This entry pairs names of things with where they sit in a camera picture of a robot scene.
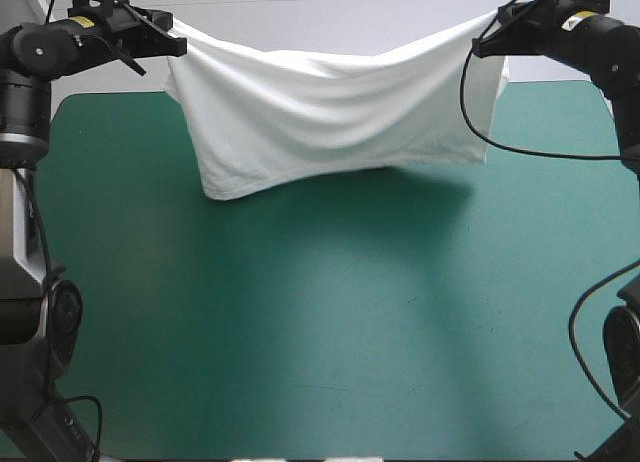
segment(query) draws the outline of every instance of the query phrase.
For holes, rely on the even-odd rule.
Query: green tabletop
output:
[[[616,153],[586,82],[511,84],[495,137]],[[615,162],[491,149],[485,166],[322,176],[234,202],[201,190],[179,105],[81,95],[39,193],[86,317],[65,395],[127,458],[571,458],[619,425],[567,340],[580,293],[638,256]],[[578,334],[611,390],[604,290]],[[90,407],[78,412],[93,430]],[[2,436],[0,455],[15,450]]]

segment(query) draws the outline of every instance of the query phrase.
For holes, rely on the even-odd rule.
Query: white cloth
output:
[[[316,174],[412,162],[483,162],[458,104],[462,65],[493,14],[376,56],[263,52],[176,21],[169,58],[205,193],[242,197]],[[466,98],[489,133],[504,59],[472,61]]]

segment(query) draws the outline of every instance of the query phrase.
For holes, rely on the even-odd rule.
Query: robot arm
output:
[[[114,60],[143,75],[135,59],[186,53],[186,39],[166,32],[172,24],[172,14],[128,0],[73,0],[68,19],[0,35],[0,428],[32,462],[109,460],[55,387],[82,298],[37,237],[35,169],[49,148],[51,81]]]
[[[591,77],[613,107],[623,164],[640,179],[640,28],[607,17],[610,0],[533,0],[501,7],[501,27],[473,41],[478,57],[543,55]],[[640,460],[640,277],[604,326],[613,385],[631,415],[588,460]]]

